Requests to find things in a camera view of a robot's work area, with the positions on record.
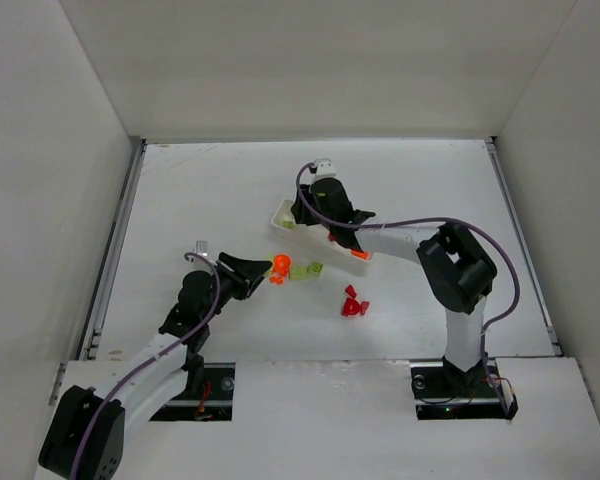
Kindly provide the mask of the orange round lego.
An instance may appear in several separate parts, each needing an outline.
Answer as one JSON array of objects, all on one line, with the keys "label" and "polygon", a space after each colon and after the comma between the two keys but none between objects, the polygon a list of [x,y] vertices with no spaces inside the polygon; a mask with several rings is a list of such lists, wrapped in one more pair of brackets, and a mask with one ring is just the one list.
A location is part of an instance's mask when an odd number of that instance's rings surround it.
[{"label": "orange round lego", "polygon": [[273,259],[272,272],[281,277],[286,277],[291,269],[291,258],[285,254],[278,254]]},{"label": "orange round lego", "polygon": [[365,251],[351,249],[350,252],[354,257],[359,258],[361,260],[367,260],[369,258],[369,253]]}]

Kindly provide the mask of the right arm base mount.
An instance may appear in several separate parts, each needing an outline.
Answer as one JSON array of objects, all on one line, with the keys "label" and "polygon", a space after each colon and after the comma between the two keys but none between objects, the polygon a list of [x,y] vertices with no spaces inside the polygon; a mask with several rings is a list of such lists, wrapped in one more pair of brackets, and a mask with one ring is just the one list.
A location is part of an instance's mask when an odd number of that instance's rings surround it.
[{"label": "right arm base mount", "polygon": [[478,377],[469,385],[455,386],[440,362],[411,366],[411,389],[418,420],[512,420],[519,403],[511,382],[489,362],[490,378],[478,366]]}]

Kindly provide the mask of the green lego plate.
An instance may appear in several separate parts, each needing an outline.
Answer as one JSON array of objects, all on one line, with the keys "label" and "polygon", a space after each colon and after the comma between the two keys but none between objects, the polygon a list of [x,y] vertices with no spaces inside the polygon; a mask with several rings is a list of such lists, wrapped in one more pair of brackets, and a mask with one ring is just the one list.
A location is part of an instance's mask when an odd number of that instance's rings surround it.
[{"label": "green lego plate", "polygon": [[309,272],[306,265],[292,265],[289,269],[289,279],[291,281],[303,281],[308,277]]}]

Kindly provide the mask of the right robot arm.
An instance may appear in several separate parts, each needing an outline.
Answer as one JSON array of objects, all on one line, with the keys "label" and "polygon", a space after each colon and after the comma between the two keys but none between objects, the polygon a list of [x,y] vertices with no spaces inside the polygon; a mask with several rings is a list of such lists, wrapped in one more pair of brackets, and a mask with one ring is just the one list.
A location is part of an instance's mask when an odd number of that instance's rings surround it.
[{"label": "right robot arm", "polygon": [[375,214],[355,209],[334,177],[311,184],[297,182],[291,213],[299,225],[326,227],[345,249],[419,265],[445,309],[447,342],[442,362],[447,381],[466,387],[479,382],[484,375],[481,342],[486,297],[497,268],[467,227],[456,222],[436,228],[375,226]]}]

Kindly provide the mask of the green lego block small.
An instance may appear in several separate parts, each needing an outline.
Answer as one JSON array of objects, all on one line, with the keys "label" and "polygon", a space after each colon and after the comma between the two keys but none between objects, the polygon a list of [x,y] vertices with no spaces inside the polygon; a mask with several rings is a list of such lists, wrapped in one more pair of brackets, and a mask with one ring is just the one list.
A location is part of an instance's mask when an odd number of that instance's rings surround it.
[{"label": "green lego block small", "polygon": [[324,265],[317,261],[312,261],[307,268],[307,272],[310,276],[319,277],[323,271]]}]

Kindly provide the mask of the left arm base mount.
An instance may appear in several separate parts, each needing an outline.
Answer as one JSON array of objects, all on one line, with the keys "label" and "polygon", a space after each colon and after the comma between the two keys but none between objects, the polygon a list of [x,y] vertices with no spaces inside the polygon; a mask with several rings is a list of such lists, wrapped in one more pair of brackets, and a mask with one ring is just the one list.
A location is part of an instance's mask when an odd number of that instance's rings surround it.
[{"label": "left arm base mount", "polygon": [[235,373],[235,363],[206,363],[194,376],[189,376],[185,390],[169,400],[150,421],[231,421]]}]

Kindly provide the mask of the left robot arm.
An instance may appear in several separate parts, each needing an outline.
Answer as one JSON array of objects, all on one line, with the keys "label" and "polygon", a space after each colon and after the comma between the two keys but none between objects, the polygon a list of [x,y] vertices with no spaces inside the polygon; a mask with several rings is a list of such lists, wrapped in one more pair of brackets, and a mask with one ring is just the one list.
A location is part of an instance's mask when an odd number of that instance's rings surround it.
[{"label": "left robot arm", "polygon": [[169,400],[196,386],[210,321],[231,300],[250,298],[269,275],[269,260],[220,253],[186,274],[174,306],[146,347],[91,387],[59,398],[38,454],[39,467],[62,479],[111,479],[126,442]]}]

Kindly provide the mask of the red lego arch piece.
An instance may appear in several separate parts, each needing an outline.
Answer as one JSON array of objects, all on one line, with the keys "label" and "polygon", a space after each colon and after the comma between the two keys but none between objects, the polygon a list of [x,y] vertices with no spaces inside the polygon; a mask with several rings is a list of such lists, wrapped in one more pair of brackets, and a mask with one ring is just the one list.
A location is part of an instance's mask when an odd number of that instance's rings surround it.
[{"label": "red lego arch piece", "polygon": [[346,298],[345,302],[341,308],[340,314],[343,317],[353,317],[357,316],[360,313],[361,305],[354,298]]}]

